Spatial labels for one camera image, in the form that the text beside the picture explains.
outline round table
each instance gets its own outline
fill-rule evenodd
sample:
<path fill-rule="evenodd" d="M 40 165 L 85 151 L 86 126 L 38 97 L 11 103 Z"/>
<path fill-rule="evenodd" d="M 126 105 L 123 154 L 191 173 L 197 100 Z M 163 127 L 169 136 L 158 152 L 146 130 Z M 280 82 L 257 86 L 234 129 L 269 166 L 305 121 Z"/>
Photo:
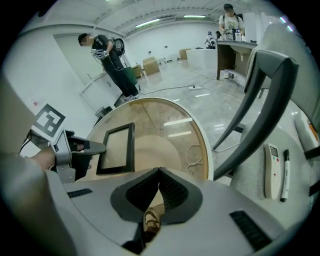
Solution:
<path fill-rule="evenodd" d="M 106 132 L 134 123 L 134 167 L 141 171 L 166 167 L 187 172 L 199 179 L 213 180 L 213 158 L 208 138 L 197 119 L 183 106 L 158 97 L 127 102 L 107 114 L 91 131 L 88 140 L 102 143 Z M 106 158 L 126 154 L 117 143 L 107 145 Z M 202 164 L 188 166 L 200 158 Z M 91 169 L 79 181 L 98 180 L 122 174 L 96 175 L 99 155 L 90 161 Z"/>

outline black pants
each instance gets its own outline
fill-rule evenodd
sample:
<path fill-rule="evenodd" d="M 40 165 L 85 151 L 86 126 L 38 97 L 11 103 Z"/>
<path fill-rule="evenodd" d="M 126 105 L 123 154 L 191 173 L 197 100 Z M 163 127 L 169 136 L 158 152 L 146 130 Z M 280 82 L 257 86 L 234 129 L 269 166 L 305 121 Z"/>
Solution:
<path fill-rule="evenodd" d="M 111 62 L 107 57 L 103 60 L 103 66 L 105 72 L 111 77 L 112 81 L 119 87 L 125 97 L 129 97 L 130 95 L 136 96 L 139 94 L 135 84 L 133 84 L 126 75 L 125 70 L 123 69 L 124 66 L 120 59 L 113 59 Z"/>

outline marker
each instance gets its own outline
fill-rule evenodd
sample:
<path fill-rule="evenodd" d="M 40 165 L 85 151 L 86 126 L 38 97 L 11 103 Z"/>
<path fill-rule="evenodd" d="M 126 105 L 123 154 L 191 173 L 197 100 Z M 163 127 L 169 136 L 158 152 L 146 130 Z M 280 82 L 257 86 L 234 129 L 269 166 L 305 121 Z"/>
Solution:
<path fill-rule="evenodd" d="M 290 183 L 290 158 L 289 149 L 284 151 L 284 179 L 283 179 L 283 189 L 280 201 L 285 202 L 288 198 L 289 193 L 289 183 Z"/>

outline white wall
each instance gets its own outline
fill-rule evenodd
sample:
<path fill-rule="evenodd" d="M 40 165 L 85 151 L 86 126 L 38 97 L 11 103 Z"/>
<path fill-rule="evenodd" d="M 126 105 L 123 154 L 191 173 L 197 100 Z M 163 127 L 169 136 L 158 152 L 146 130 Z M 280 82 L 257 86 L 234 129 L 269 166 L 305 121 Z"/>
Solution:
<path fill-rule="evenodd" d="M 65 129 L 80 137 L 88 136 L 97 117 L 78 94 L 83 84 L 51 32 L 38 29 L 20 36 L 7 55 L 3 73 L 35 115 L 48 103 L 66 116 Z"/>
<path fill-rule="evenodd" d="M 267 27 L 272 23 L 280 23 L 279 17 L 266 15 L 264 12 L 248 12 L 243 14 L 245 41 L 256 40 L 259 44 Z"/>
<path fill-rule="evenodd" d="M 219 26 L 214 23 L 180 23 L 161 26 L 125 40 L 125 53 L 132 66 L 136 63 L 142 65 L 143 59 L 151 56 L 157 59 L 170 54 L 179 56 L 179 50 L 182 48 L 205 49 L 208 31 L 215 36 L 217 30 Z"/>
<path fill-rule="evenodd" d="M 102 66 L 90 53 L 91 47 L 79 45 L 78 35 L 59 36 L 55 37 L 55 40 L 69 65 L 84 85 L 90 80 L 87 73 L 94 78 L 103 72 Z"/>

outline white cabinet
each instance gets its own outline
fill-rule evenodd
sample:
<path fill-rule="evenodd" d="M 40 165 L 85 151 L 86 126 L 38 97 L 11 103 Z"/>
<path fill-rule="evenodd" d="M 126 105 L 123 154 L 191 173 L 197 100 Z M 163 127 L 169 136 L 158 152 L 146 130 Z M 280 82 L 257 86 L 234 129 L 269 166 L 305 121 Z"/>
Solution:
<path fill-rule="evenodd" d="M 102 73 L 91 79 L 80 95 L 88 104 L 98 111 L 100 108 L 115 109 L 115 102 L 121 96 L 121 90 L 115 85 L 107 73 Z"/>

